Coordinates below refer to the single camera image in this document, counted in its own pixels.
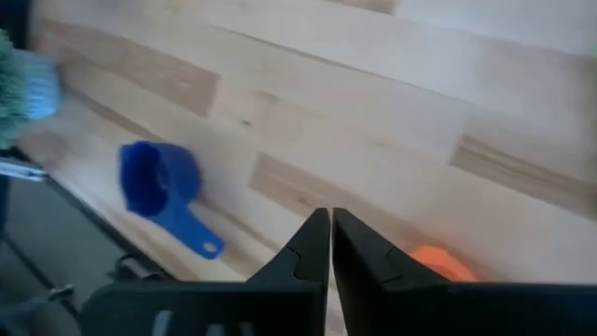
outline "green sponge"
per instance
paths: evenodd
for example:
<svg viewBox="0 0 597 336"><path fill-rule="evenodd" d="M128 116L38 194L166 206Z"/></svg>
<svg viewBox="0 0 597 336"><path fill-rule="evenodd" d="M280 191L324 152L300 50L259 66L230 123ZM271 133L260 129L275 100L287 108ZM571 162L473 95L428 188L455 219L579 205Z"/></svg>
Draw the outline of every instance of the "green sponge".
<svg viewBox="0 0 597 336"><path fill-rule="evenodd" d="M0 30L0 149L14 145L27 124L25 74L7 34Z"/></svg>

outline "blue measuring cup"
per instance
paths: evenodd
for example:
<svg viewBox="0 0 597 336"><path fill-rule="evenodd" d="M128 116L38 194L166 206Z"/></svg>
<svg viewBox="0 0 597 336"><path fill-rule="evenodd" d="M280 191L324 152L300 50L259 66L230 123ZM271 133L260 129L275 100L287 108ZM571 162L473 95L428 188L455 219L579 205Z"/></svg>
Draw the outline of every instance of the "blue measuring cup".
<svg viewBox="0 0 597 336"><path fill-rule="evenodd" d="M169 232L206 259L215 259L224 242L188 209L201 188L193 156L171 144L139 141L120 150L120 185L129 211Z"/></svg>

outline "orange object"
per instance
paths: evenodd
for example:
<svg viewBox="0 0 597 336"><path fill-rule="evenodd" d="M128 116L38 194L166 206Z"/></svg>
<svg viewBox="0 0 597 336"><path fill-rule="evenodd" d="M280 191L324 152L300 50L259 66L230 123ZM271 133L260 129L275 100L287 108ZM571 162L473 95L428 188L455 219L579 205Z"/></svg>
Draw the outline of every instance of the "orange object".
<svg viewBox="0 0 597 336"><path fill-rule="evenodd" d="M476 282L477 276L460 260L443 248L422 245L410 256L452 281Z"/></svg>

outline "measuring cup handle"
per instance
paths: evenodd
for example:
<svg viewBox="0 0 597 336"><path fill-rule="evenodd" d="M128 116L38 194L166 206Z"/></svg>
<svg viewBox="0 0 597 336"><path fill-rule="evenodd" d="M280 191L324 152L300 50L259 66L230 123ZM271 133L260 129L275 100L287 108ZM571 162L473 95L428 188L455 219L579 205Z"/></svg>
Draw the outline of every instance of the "measuring cup handle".
<svg viewBox="0 0 597 336"><path fill-rule="evenodd" d="M215 259L224 250L224 242L187 207L176 211L174 222L168 229L184 245L206 259Z"/></svg>

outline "wooden countertop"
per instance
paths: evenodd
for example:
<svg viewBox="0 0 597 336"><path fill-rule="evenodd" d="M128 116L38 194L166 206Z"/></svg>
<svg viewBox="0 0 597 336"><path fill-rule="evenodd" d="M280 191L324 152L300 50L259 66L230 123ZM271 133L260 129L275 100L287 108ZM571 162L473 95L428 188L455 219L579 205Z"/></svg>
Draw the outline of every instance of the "wooden countertop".
<svg viewBox="0 0 597 336"><path fill-rule="evenodd" d="M246 279L343 206L484 280L596 282L595 3L335 2L40 0L65 95L20 147L183 280ZM118 149L139 139L195 154L221 259L124 209Z"/></svg>

